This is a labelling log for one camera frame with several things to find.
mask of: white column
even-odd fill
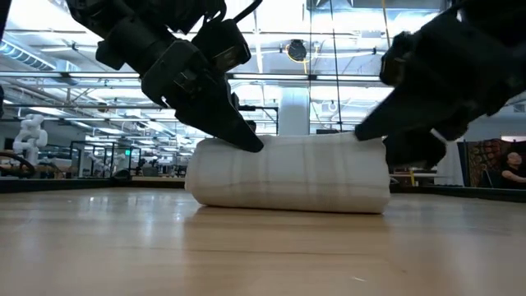
[[[279,105],[279,130],[281,136],[309,134],[309,91],[307,88],[283,88]]]
[[[435,185],[464,185],[459,147],[456,141],[447,143],[445,157],[436,165]]]

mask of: duct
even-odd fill
[[[42,53],[37,53],[31,47],[18,42],[9,34],[5,34],[0,41],[0,54],[22,62],[38,71],[75,72],[80,70],[79,67],[69,61],[51,58]],[[67,83],[70,86],[78,83],[77,80],[71,78],[56,78],[54,80]]]
[[[45,59],[30,53],[19,45],[7,40],[8,35],[0,42],[0,53],[4,56],[23,62],[25,65],[33,67],[39,71],[53,71],[56,67]]]

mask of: wooden tabletop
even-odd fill
[[[524,296],[526,206],[384,215],[199,207],[183,191],[0,195],[0,295]]]

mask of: chair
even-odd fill
[[[479,187],[500,188],[502,184],[501,172],[484,169],[479,183]]]

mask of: pillar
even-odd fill
[[[279,105],[279,129],[281,136],[305,136],[310,132],[310,98],[307,88],[283,88]]]

